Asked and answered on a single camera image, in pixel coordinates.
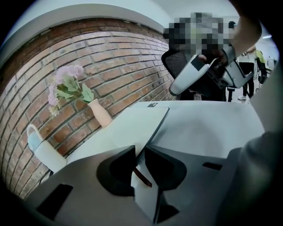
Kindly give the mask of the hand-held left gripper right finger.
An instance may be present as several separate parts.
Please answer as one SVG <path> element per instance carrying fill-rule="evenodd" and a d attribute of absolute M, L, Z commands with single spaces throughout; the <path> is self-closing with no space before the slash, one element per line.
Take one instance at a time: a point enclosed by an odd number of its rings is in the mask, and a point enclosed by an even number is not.
<path fill-rule="evenodd" d="M 168 224 L 205 195 L 220 199 L 226 190 L 231 154 L 226 158 L 195 155 L 157 146 L 144 148 L 144 172 L 153 188 L 144 191 L 144 226 Z"/>

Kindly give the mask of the person's right forearm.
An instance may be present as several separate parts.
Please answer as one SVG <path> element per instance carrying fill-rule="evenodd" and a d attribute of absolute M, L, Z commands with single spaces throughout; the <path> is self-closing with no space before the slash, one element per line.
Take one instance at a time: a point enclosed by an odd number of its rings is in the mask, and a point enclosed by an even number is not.
<path fill-rule="evenodd" d="M 254 51 L 255 44 L 262 35 L 262 28 L 257 18 L 240 15 L 233 38 L 230 43 L 234 48 L 235 57 Z"/>

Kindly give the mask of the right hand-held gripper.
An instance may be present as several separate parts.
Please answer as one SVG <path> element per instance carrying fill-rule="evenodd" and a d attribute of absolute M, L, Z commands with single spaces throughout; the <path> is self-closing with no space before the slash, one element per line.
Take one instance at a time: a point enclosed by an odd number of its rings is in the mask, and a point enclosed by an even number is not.
<path fill-rule="evenodd" d="M 206 72 L 219 88 L 243 87 L 253 78 L 253 72 L 248 74 L 243 73 L 236 60 L 234 48 L 231 44 L 224 45 L 222 51 L 227 60 L 226 64 L 223 64 L 218 58 L 215 58 L 209 65 L 206 64 L 203 55 L 193 55 L 170 85 L 170 94 L 174 96 L 181 94 L 197 82 Z"/>

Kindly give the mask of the notebook with dark cover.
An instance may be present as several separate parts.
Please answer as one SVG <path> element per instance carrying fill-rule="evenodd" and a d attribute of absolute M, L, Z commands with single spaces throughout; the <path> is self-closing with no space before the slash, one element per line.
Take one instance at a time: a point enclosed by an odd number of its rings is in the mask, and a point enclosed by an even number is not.
<path fill-rule="evenodd" d="M 134 201 L 151 222 L 155 221 L 159 195 L 157 184 L 145 165 L 144 149 L 159 130 L 168 111 L 168 107 L 158 106 L 157 103 L 126 108 L 106 128 L 96 134 L 98 149 L 101 152 L 125 149 L 127 146 L 135 147 L 135 159 L 119 163 L 114 167 L 114 172 L 134 164 L 130 174 Z"/>

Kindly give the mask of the pink flower bouquet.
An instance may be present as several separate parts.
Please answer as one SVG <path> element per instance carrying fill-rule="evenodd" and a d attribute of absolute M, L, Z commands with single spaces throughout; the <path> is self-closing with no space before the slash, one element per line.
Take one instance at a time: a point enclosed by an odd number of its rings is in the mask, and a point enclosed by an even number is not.
<path fill-rule="evenodd" d="M 60 101 L 81 99 L 85 103 L 94 100 L 94 93 L 84 83 L 79 82 L 79 77 L 84 75 L 81 65 L 69 65 L 60 67 L 53 81 L 49 85 L 48 103 L 51 116 L 59 114 Z"/>

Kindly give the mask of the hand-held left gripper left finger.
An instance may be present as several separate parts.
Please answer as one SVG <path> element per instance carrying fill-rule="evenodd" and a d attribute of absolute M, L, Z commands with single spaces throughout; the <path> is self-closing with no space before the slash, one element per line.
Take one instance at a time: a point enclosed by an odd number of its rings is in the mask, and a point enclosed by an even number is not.
<path fill-rule="evenodd" d="M 26 204 L 48 226 L 152 226 L 135 202 L 135 146 L 76 160 L 40 184 Z"/>

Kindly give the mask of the black high-back office chair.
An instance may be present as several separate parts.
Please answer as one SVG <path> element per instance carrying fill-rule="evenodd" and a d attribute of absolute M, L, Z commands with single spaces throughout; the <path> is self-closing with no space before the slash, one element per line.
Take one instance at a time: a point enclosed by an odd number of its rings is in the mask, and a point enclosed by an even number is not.
<path fill-rule="evenodd" d="M 161 56 L 161 61 L 169 74 L 175 79 L 190 59 L 189 54 L 184 54 L 175 49 L 170 49 Z M 226 101 L 226 88 L 219 88 L 218 85 L 205 74 L 201 79 L 192 85 L 193 91 L 189 89 L 179 94 L 179 100 L 193 100 L 196 91 L 200 91 L 201 99 L 204 101 Z"/>

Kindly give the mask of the peach vase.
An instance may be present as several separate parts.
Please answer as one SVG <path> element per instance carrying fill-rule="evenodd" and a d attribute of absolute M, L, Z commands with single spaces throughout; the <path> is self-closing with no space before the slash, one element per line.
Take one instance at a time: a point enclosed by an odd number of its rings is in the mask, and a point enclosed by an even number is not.
<path fill-rule="evenodd" d="M 91 108 L 94 117 L 102 126 L 102 128 L 106 128 L 111 122 L 112 118 L 109 113 L 100 105 L 97 99 L 88 103 L 88 106 Z"/>

